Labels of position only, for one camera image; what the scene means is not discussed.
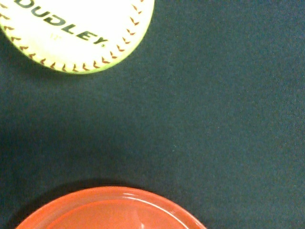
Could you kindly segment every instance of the dark tablecloth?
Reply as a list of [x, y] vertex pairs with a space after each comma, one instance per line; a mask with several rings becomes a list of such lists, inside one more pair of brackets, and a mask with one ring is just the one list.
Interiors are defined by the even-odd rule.
[[97, 186], [207, 228], [305, 228], [305, 3], [163, 1], [138, 48], [86, 76], [0, 35], [0, 228]]

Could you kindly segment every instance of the dark green fabric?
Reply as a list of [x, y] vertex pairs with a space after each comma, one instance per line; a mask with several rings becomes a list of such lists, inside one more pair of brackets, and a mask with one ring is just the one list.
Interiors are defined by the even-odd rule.
[[122, 63], [72, 76], [0, 35], [0, 228], [75, 190], [164, 196], [209, 229], [305, 228], [305, 3], [163, 1]]

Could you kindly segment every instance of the red stitching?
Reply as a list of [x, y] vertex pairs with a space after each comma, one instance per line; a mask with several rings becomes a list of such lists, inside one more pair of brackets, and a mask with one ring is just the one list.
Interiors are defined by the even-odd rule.
[[7, 16], [5, 16], [5, 15], [3, 15], [3, 14], [1, 14], [1, 13], [0, 13], [0, 17], [3, 17], [5, 20], [10, 20], [9, 17], [7, 17]]
[[14, 42], [14, 40], [18, 40], [18, 41], [21, 40], [21, 38], [18, 38], [18, 37], [11, 37], [10, 39], [11, 39], [12, 42]]
[[99, 66], [96, 65], [96, 61], [93, 62], [93, 66], [94, 66], [95, 68], [100, 68]]
[[5, 6], [5, 5], [3, 5], [3, 4], [1, 4], [1, 3], [0, 3], [0, 6], [1, 6], [2, 8], [4, 8], [4, 9], [7, 9], [7, 8], [8, 8], [7, 6]]
[[111, 55], [111, 57], [112, 57], [113, 59], [118, 58], [117, 56], [114, 56], [114, 55], [113, 55], [113, 52], [110, 52], [110, 55]]
[[76, 73], [78, 73], [78, 71], [76, 70], [76, 64], [75, 64], [74, 67], [73, 67], [73, 71], [76, 72]]
[[36, 55], [36, 53], [32, 53], [32, 54], [29, 54], [29, 57], [31, 58], [31, 59], [33, 59], [33, 56], [35, 56]]
[[6, 30], [14, 30], [14, 28], [12, 28], [10, 26], [4, 26], [3, 28], [4, 28], [4, 31], [6, 31]]
[[129, 29], [127, 29], [127, 32], [128, 32], [131, 36], [135, 35], [135, 32], [130, 32]]
[[110, 63], [110, 62], [106, 61], [105, 58], [103, 58], [103, 57], [102, 57], [102, 62], [103, 63]]
[[20, 46], [19, 48], [23, 51], [25, 49], [28, 49], [29, 47], [28, 46]]
[[85, 64], [85, 63], [82, 65], [82, 68], [83, 68], [83, 70], [85, 70], [85, 71], [89, 71], [89, 69], [86, 68], [86, 64]]
[[132, 22], [135, 26], [139, 24], [139, 22], [134, 22], [134, 19], [132, 17], [130, 17], [130, 19], [132, 20]]

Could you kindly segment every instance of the red plate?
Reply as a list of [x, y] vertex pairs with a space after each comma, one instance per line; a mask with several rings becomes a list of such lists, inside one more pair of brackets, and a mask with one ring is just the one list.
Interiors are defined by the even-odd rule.
[[96, 187], [56, 199], [17, 229], [206, 229], [177, 204], [129, 187]]

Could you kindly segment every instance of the softball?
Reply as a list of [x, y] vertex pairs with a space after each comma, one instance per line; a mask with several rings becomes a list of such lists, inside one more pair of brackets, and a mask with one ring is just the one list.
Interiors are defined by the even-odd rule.
[[130, 55], [150, 24], [154, 0], [0, 0], [0, 27], [24, 55], [86, 74]]

